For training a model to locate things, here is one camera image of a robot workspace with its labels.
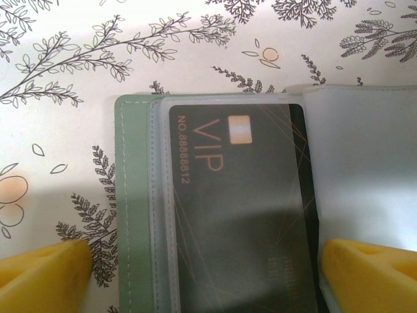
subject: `branch illustration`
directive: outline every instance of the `branch illustration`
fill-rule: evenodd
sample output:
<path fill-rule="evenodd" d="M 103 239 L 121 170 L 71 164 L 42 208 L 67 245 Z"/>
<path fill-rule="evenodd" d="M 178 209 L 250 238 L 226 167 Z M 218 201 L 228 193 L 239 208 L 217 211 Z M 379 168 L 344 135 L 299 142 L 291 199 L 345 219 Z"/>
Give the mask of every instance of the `branch illustration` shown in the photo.
<path fill-rule="evenodd" d="M 321 72 L 317 70 L 317 66 L 314 64 L 314 62 L 310 60 L 310 58 L 305 54 L 302 54 L 301 57 L 306 62 L 307 67 L 310 68 L 310 73 L 313 74 L 310 76 L 310 78 L 318 82 L 318 83 L 314 83 L 313 85 L 324 85 L 326 83 L 326 78 L 324 77 L 320 78 Z"/>
<path fill-rule="evenodd" d="M 69 72 L 73 74 L 76 70 L 96 70 L 97 68 L 104 68 L 110 71 L 110 74 L 118 81 L 122 82 L 129 76 L 132 68 L 128 67 L 131 60 L 118 61 L 111 52 L 111 48 L 115 46 L 125 46 L 128 53 L 142 51 L 143 55 L 148 59 L 152 59 L 155 63 L 159 60 L 174 60 L 173 54 L 177 53 L 174 49 L 164 49 L 167 40 L 179 42 L 183 34 L 188 34 L 188 38 L 193 43 L 200 43 L 202 40 L 209 43 L 216 43 L 219 46 L 227 44 L 234 36 L 235 23 L 233 20 L 215 14 L 213 16 L 202 16 L 201 26 L 193 29 L 187 29 L 186 22 L 191 18 L 187 17 L 187 12 L 184 14 L 177 14 L 177 17 L 168 18 L 166 21 L 160 18 L 159 23 L 149 24 L 151 31 L 149 34 L 142 36 L 140 32 L 128 40 L 121 40 L 117 38 L 119 33 L 123 30 L 119 28 L 119 23 L 123 19 L 116 15 L 114 19 L 103 23 L 102 25 L 95 25 L 95 35 L 91 43 L 80 46 L 71 42 L 71 38 L 66 32 L 59 32 L 49 39 L 43 39 L 42 42 L 33 44 L 33 48 L 38 52 L 36 61 L 31 61 L 31 58 L 25 54 L 22 62 L 16 64 L 16 68 L 25 74 L 24 79 L 10 88 L 8 91 L 0 95 L 0 103 L 13 104 L 18 107 L 19 104 L 26 102 L 26 94 L 30 91 L 25 90 L 21 92 L 23 86 L 32 85 L 32 88 L 38 94 L 33 95 L 36 99 L 48 96 L 48 88 L 36 85 L 36 79 L 41 78 L 47 74 L 57 74 L 60 72 Z M 73 52 L 69 57 L 62 57 L 63 54 Z M 62 103 L 63 100 L 70 100 L 72 105 L 77 107 L 79 103 L 83 102 L 78 98 L 76 93 L 64 93 L 59 96 L 61 92 L 53 92 L 57 103 Z"/>
<path fill-rule="evenodd" d="M 233 16 L 235 21 L 246 24 L 253 16 L 256 5 L 262 2 L 265 2 L 265 0 L 207 0 L 206 5 L 223 3 L 224 8 Z"/>
<path fill-rule="evenodd" d="M 12 50 L 5 50 L 2 47 L 13 44 L 20 44 L 19 39 L 28 31 L 32 31 L 32 20 L 27 16 L 29 5 L 36 13 L 40 10 L 51 10 L 53 4 L 49 0 L 1 0 L 0 3 L 0 59 L 10 62 L 9 55 Z"/>
<path fill-rule="evenodd" d="M 149 88 L 154 89 L 152 95 L 169 95 L 169 91 L 165 92 L 164 88 L 161 87 L 161 83 L 158 83 L 156 80 L 149 86 Z"/>
<path fill-rule="evenodd" d="M 401 18 L 416 18 L 417 6 L 409 5 L 409 9 L 415 13 L 402 15 Z M 390 46 L 384 51 L 386 57 L 402 57 L 401 63 L 411 60 L 417 55 L 417 29 L 408 31 L 394 31 L 394 25 L 384 20 L 364 20 L 356 24 L 356 34 L 368 34 L 366 36 L 352 35 L 344 38 L 340 46 L 346 51 L 341 55 L 348 57 L 365 52 L 363 60 L 369 59 L 382 50 L 389 42 Z"/>
<path fill-rule="evenodd" d="M 332 7 L 332 0 L 276 0 L 272 5 L 275 13 L 281 21 L 300 21 L 301 27 L 311 29 L 317 25 L 317 20 L 312 15 L 320 17 L 321 20 L 333 20 L 336 7 Z"/>
<path fill-rule="evenodd" d="M 236 75 L 235 72 L 229 72 L 228 70 L 222 70 L 220 67 L 212 67 L 216 72 L 220 74 L 225 74 L 226 77 L 231 78 L 231 82 L 239 82 L 237 85 L 238 88 L 244 88 L 244 93 L 260 93 L 262 92 L 262 82 L 260 80 L 256 81 L 256 84 L 253 85 L 253 80 L 251 78 L 245 79 L 241 75 Z M 266 93 L 273 93 L 275 90 L 273 85 L 270 85 Z"/>

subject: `fern illustration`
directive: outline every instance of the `fern illustration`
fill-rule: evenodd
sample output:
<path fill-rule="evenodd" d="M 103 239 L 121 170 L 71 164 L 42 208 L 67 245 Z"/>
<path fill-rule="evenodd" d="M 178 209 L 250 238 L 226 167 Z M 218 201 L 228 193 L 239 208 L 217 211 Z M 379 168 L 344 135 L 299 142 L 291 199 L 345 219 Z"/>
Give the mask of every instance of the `fern illustration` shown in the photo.
<path fill-rule="evenodd" d="M 225 74 L 227 78 L 231 78 L 231 82 L 238 82 L 238 88 L 244 88 L 244 93 L 261 93 L 262 92 L 262 82 L 257 80 L 255 85 L 253 85 L 253 80 L 251 78 L 245 79 L 241 75 L 236 75 L 235 72 L 229 72 L 228 70 L 222 70 L 220 67 L 212 67 L 216 72 L 220 74 Z M 273 93 L 275 90 L 273 85 L 270 85 L 266 93 Z"/>
<path fill-rule="evenodd" d="M 108 157 L 99 146 L 93 146 L 93 162 L 99 166 L 96 173 L 100 176 L 99 181 L 106 185 L 104 190 L 107 193 L 109 206 L 114 209 L 115 204 L 115 183 L 114 163 L 109 166 Z M 77 230 L 75 225 L 58 222 L 56 231 L 62 241 L 71 239 L 84 239 L 89 243 L 93 255 L 93 275 L 99 287 L 109 287 L 109 283 L 115 276 L 117 270 L 117 228 L 114 225 L 116 217 L 115 210 L 99 209 L 99 204 L 92 205 L 90 201 L 79 194 L 71 195 L 74 209 L 85 224 L 83 230 Z"/>
<path fill-rule="evenodd" d="M 417 19 L 417 6 L 409 5 L 413 13 L 402 15 L 401 18 Z M 417 29 L 394 31 L 394 25 L 384 20 L 364 20 L 356 24 L 356 34 L 344 38 L 340 46 L 346 51 L 341 55 L 348 57 L 367 51 L 363 60 L 369 59 L 384 48 L 386 57 L 401 57 L 400 62 L 407 62 L 417 55 Z"/>
<path fill-rule="evenodd" d="M 93 157 L 94 164 L 99 166 L 99 168 L 95 169 L 96 173 L 104 176 L 104 178 L 100 178 L 99 181 L 105 186 L 104 191 L 107 193 L 110 207 L 114 209 L 116 208 L 116 185 L 114 181 L 115 164 L 113 163 L 109 167 L 109 158 L 97 145 L 93 146 Z"/>
<path fill-rule="evenodd" d="M 313 74 L 310 76 L 310 78 L 317 82 L 313 85 L 324 85 L 326 83 L 326 78 L 321 78 L 321 72 L 317 70 L 317 66 L 314 64 L 314 62 L 310 60 L 310 58 L 305 54 L 302 54 L 301 57 L 304 60 L 304 62 L 306 62 L 307 67 L 310 69 L 310 73 Z"/>
<path fill-rule="evenodd" d="M 40 10 L 51 10 L 52 4 L 50 0 L 0 0 L 0 59 L 10 62 L 9 55 L 13 51 L 3 47 L 19 45 L 21 37 L 32 31 L 31 24 L 36 20 L 27 16 L 27 6 L 38 13 Z"/>
<path fill-rule="evenodd" d="M 152 83 L 152 85 L 149 86 L 149 88 L 154 89 L 154 92 L 152 92 L 152 95 L 169 95 L 169 91 L 164 91 L 164 88 L 161 87 L 161 84 L 158 83 L 156 80 Z"/>
<path fill-rule="evenodd" d="M 265 0 L 207 0 L 206 5 L 223 3 L 224 8 L 228 11 L 235 21 L 246 24 L 255 12 L 256 5 L 265 2 Z"/>
<path fill-rule="evenodd" d="M 317 25 L 316 15 L 321 20 L 331 21 L 336 13 L 332 0 L 276 0 L 272 5 L 281 21 L 300 21 L 301 27 L 311 29 Z"/>
<path fill-rule="evenodd" d="M 77 70 L 104 68 L 109 70 L 118 82 L 123 82 L 132 70 L 128 66 L 132 60 L 118 61 L 111 52 L 116 46 L 125 46 L 128 53 L 142 51 L 145 57 L 157 63 L 159 60 L 174 60 L 173 55 L 177 50 L 164 49 L 167 40 L 179 42 L 180 36 L 188 35 L 193 43 L 205 41 L 224 46 L 236 33 L 233 20 L 225 19 L 219 14 L 202 16 L 201 25 L 189 29 L 186 22 L 191 18 L 187 17 L 187 14 L 177 14 L 176 18 L 167 20 L 161 18 L 159 23 L 149 24 L 150 33 L 142 35 L 138 32 L 128 40 L 117 38 L 118 34 L 122 33 L 119 23 L 123 21 L 118 15 L 102 25 L 93 26 L 95 35 L 92 42 L 83 46 L 74 44 L 66 32 L 59 32 L 49 39 L 44 38 L 42 42 L 33 44 L 33 48 L 38 52 L 34 61 L 25 54 L 22 62 L 16 64 L 16 68 L 25 74 L 25 77 L 0 95 L 0 103 L 12 104 L 18 108 L 20 104 L 26 104 L 28 98 L 39 100 L 49 97 L 58 104 L 69 100 L 77 107 L 83 101 L 72 91 L 72 86 L 61 87 L 58 82 L 51 82 L 43 87 L 38 85 L 38 78 L 60 72 L 73 74 Z"/>

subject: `stitching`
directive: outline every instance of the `stitching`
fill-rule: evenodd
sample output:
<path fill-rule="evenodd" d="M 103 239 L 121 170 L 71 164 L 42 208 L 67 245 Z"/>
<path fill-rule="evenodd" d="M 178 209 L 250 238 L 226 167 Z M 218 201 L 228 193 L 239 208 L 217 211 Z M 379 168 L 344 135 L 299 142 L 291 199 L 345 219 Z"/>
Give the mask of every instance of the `stitching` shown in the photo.
<path fill-rule="evenodd" d="M 417 87 L 410 85 L 405 87 L 366 87 L 366 86 L 322 86 L 318 88 L 309 88 L 306 90 L 306 92 L 318 90 L 318 89 L 333 89 L 333 90 L 351 90 L 351 91 L 404 91 L 404 90 L 416 90 Z"/>
<path fill-rule="evenodd" d="M 234 100 L 236 98 L 243 98 L 245 100 L 251 99 L 258 99 L 258 98 L 287 98 L 288 96 L 284 93 L 269 93 L 269 94 L 262 94 L 262 95 L 255 95 L 255 96 L 248 96 L 247 94 L 224 94 L 224 95 L 181 95 L 181 96 L 174 96 L 171 95 L 170 97 L 164 98 L 166 102 L 178 102 L 183 100 L 214 100 L 214 101 L 224 101 L 224 100 Z"/>
<path fill-rule="evenodd" d="M 152 227 L 153 227 L 153 240 L 152 240 L 152 245 L 154 248 L 154 254 L 153 254 L 153 259 L 154 259 L 154 287 L 155 287 L 155 305 L 156 305 L 156 311 L 159 312 L 160 308 L 159 308 L 159 291 L 158 291 L 158 258 L 156 257 L 156 247 L 157 244 L 155 242 L 156 239 L 156 225 L 155 225 L 155 161 L 154 161 L 154 145 L 155 145 L 155 141 L 154 141 L 154 107 L 151 107 L 151 114 L 150 114 L 150 121 L 151 121 L 151 146 L 150 146 L 150 159 L 151 159 L 151 190 L 152 190 Z"/>
<path fill-rule="evenodd" d="M 126 146 L 124 142 L 124 117 L 123 117 L 123 106 L 125 103 L 121 104 L 121 115 L 122 115 L 122 143 L 123 143 L 123 175 L 124 175 L 124 201 L 126 202 L 126 236 L 127 236 L 127 245 L 128 245 L 128 289 L 129 289 L 129 312 L 132 313 L 132 284 L 130 281 L 130 242 L 129 242 L 129 213 L 128 213 L 128 187 L 127 187 L 127 177 L 126 177 Z"/>
<path fill-rule="evenodd" d="M 168 208 L 168 231 L 169 231 L 169 238 L 171 239 L 171 257 L 170 257 L 170 264 L 175 264 L 175 253 L 176 253 L 176 242 L 174 243 L 173 240 L 176 240 L 173 235 L 173 227 L 172 227 L 172 210 L 171 210 L 171 197 L 169 194 L 171 193 L 170 188 L 170 177 L 169 177 L 169 162 L 168 162 L 168 138 L 167 138 L 167 123 L 166 120 L 164 120 L 164 141 L 165 141 L 165 174 L 166 174 L 166 181 L 167 181 L 167 191 L 168 191 L 168 197 L 167 197 L 167 208 Z M 177 296 L 177 285 L 175 284 L 175 270 L 172 270 L 171 268 L 171 290 L 173 294 L 173 310 L 174 312 L 177 312 L 177 302 L 178 302 L 178 296 Z"/>

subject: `green wallet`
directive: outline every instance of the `green wallet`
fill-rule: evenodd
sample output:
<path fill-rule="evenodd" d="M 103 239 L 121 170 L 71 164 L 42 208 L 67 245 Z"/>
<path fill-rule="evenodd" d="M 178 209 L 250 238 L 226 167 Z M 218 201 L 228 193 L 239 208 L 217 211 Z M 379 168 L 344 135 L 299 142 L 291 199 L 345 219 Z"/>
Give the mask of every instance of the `green wallet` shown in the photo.
<path fill-rule="evenodd" d="M 300 95 L 122 96 L 115 143 L 121 312 L 328 312 Z"/>

